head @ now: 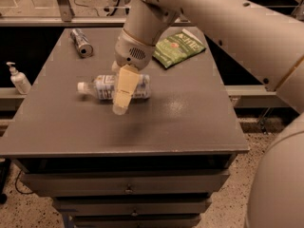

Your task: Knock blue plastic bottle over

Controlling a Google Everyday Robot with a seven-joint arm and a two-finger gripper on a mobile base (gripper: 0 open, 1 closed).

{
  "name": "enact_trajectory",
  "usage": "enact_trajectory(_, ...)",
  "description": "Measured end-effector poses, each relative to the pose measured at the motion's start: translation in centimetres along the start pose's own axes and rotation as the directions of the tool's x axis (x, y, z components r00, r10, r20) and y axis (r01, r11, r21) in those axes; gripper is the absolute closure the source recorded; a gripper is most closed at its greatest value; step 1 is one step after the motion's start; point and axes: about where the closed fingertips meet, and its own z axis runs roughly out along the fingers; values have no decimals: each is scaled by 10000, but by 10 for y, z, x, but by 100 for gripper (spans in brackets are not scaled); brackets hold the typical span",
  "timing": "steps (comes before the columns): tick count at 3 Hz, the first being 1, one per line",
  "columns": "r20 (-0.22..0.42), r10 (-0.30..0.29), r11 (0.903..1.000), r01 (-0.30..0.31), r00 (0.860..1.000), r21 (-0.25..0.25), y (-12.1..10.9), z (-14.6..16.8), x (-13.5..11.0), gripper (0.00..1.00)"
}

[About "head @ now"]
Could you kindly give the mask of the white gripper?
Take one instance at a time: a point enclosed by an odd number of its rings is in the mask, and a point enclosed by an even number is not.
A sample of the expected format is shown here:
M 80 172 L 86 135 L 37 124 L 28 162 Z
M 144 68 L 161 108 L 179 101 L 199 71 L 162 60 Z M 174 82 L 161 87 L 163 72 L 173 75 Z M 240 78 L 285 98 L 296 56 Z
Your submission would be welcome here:
M 154 46 L 136 40 L 124 29 L 121 31 L 115 45 L 115 61 L 111 67 L 116 73 L 112 107 L 115 114 L 123 115 L 127 111 L 140 80 L 139 70 L 149 64 L 154 51 Z

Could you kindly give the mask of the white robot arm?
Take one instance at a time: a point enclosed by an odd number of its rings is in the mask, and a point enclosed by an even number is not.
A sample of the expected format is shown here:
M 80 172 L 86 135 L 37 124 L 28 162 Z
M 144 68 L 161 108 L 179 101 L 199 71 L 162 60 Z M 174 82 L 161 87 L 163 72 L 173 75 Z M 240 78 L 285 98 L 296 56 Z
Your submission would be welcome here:
M 115 46 L 114 112 L 128 109 L 140 70 L 180 15 L 298 112 L 259 162 L 244 228 L 304 228 L 304 23 L 247 0 L 131 0 Z

